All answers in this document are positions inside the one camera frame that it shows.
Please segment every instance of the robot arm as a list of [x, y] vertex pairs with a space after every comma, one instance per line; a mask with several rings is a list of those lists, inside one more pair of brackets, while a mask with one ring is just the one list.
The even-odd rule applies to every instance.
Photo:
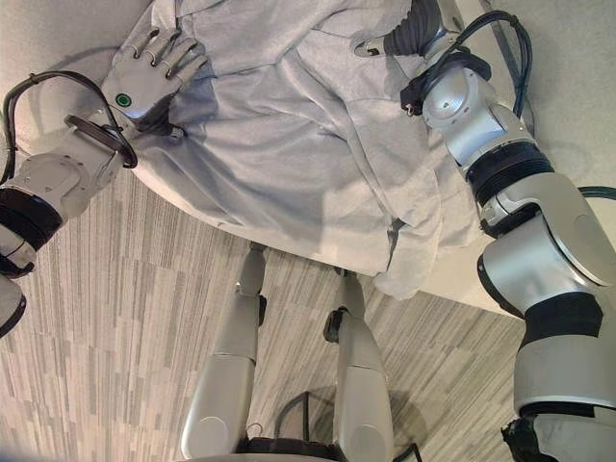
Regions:
[[[25, 309], [25, 297], [12, 279], [32, 271], [36, 252], [69, 219], [81, 215], [122, 166], [137, 165], [125, 135], [184, 136], [168, 122], [168, 107], [207, 58], [187, 57], [197, 46], [193, 39], [169, 50], [178, 35], [151, 30], [124, 45], [102, 91], [80, 74], [54, 71], [31, 75], [7, 95], [3, 112], [8, 161], [0, 184], [0, 337]], [[13, 177], [16, 100], [29, 87], [58, 76], [95, 91], [106, 114], [95, 113], [90, 120], [67, 117], [70, 128], [62, 143], [26, 159]]]
[[[507, 13], [490, 14], [521, 27]], [[400, 26], [356, 53], [427, 58], [428, 70], [402, 91], [402, 108], [423, 114], [459, 165], [482, 229], [496, 239], [477, 263], [479, 279], [526, 322], [514, 373], [521, 418], [503, 431], [515, 460], [613, 460], [616, 252], [578, 188], [554, 172], [516, 116], [521, 101], [516, 114], [498, 102], [489, 66], [461, 47], [466, 31], [445, 27], [446, 17], [459, 17], [450, 2], [415, 0]], [[529, 48], [523, 53], [531, 59]]]

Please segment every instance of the green button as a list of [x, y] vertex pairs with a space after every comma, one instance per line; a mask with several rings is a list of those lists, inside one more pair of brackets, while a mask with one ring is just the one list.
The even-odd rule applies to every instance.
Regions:
[[122, 108], [128, 108], [133, 103], [133, 100], [128, 94], [120, 93], [115, 97], [115, 102]]

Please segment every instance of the gray carpet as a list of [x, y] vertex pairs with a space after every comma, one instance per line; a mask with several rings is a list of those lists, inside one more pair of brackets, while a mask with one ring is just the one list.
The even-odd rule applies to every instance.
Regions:
[[[27, 313], [0, 342], [0, 447], [63, 461], [182, 459], [193, 388], [246, 249], [122, 172], [21, 283]], [[287, 400], [309, 389], [313, 438], [331, 439], [337, 348], [321, 331], [336, 277], [269, 251], [251, 434], [271, 436]], [[510, 460], [499, 430], [513, 417], [523, 325], [427, 294], [397, 302], [361, 280], [398, 450], [416, 441], [426, 462]], [[283, 434], [300, 435], [293, 413]]]

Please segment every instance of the gray cloth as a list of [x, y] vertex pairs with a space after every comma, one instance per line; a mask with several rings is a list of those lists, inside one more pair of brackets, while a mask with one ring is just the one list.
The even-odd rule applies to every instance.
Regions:
[[398, 94], [420, 58], [361, 59], [408, 0], [156, 0], [151, 24], [195, 37], [211, 61], [176, 98], [189, 137], [141, 137], [136, 173], [224, 231], [376, 275], [415, 293], [437, 251], [476, 235], [475, 209], [446, 149], [428, 149]]

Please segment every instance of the black cable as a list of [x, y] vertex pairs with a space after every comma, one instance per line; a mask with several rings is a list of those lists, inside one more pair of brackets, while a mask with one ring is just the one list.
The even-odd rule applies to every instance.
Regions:
[[513, 106], [513, 112], [517, 117], [522, 115], [522, 109], [524, 107], [524, 100], [526, 97], [526, 90], [528, 88], [528, 80], [530, 79], [530, 71], [532, 70], [532, 43], [530, 41], [530, 36], [528, 35], [525, 27], [520, 23], [517, 16], [502, 12], [502, 11], [493, 11], [488, 12], [486, 14], [481, 15], [477, 19], [475, 19], [469, 26], [462, 31], [462, 33], [458, 36], [456, 41], [441, 55], [439, 60], [436, 62], [434, 66], [432, 66], [428, 71], [427, 83], [424, 87], [423, 99], [431, 89], [431, 85], [440, 75], [440, 70], [448, 56], [453, 52], [459, 50], [462, 47], [462, 43], [466, 41], [472, 34], [477, 32], [479, 29], [497, 21], [506, 21], [516, 32], [516, 36], [518, 38], [518, 44], [520, 46], [520, 80], [515, 85], [515, 94], [516, 99]]
[[282, 408], [282, 410], [278, 414], [278, 417], [276, 417], [276, 422], [273, 427], [273, 437], [274, 438], [280, 438], [280, 429], [282, 428], [282, 423], [285, 417], [287, 417], [287, 414], [289, 414], [289, 411], [291, 411], [291, 409], [293, 409], [295, 406], [297, 406], [301, 402], [304, 402], [305, 400], [304, 395], [306, 393], [309, 393], [309, 392], [300, 393], [295, 398], [287, 402], [287, 404], [285, 404], [285, 407]]
[[101, 89], [88, 77], [78, 72], [74, 72], [71, 70], [49, 70], [40, 74], [30, 74], [30, 78], [15, 85], [11, 90], [9, 90], [9, 92], [4, 98], [2, 112], [4, 114], [3, 128], [7, 142], [7, 162], [5, 163], [5, 168], [2, 174], [2, 178], [0, 179], [0, 184], [3, 184], [7, 180], [13, 178], [15, 174], [15, 154], [17, 151], [17, 145], [14, 119], [17, 100], [26, 90], [30, 89], [34, 85], [38, 85], [45, 80], [52, 79], [55, 77], [63, 77], [65, 79], [76, 82], [81, 86], [87, 88], [88, 90], [91, 90], [96, 94], [96, 96], [98, 96], [98, 98], [103, 103], [103, 110], [107, 115], [111, 130], [114, 132], [114, 135], [117, 137], [117, 139], [124, 146], [127, 147], [128, 159], [125, 160], [124, 166], [126, 168], [136, 167], [137, 156], [135, 155], [135, 152], [133, 151], [133, 148], [131, 147], [130, 143], [122, 135], [122, 129], [119, 127], [116, 117], [114, 116], [114, 113], [112, 112], [112, 109]]
[[422, 456], [420, 455], [420, 449], [415, 443], [411, 443], [411, 446], [405, 449], [401, 455], [394, 457], [394, 462], [403, 462], [411, 454], [415, 455], [415, 459], [417, 460], [417, 462], [423, 462]]
[[616, 188], [608, 186], [582, 186], [579, 191], [584, 197], [616, 200]]
[[308, 407], [308, 400], [310, 398], [310, 392], [306, 391], [303, 394], [303, 440], [310, 441], [310, 408]]

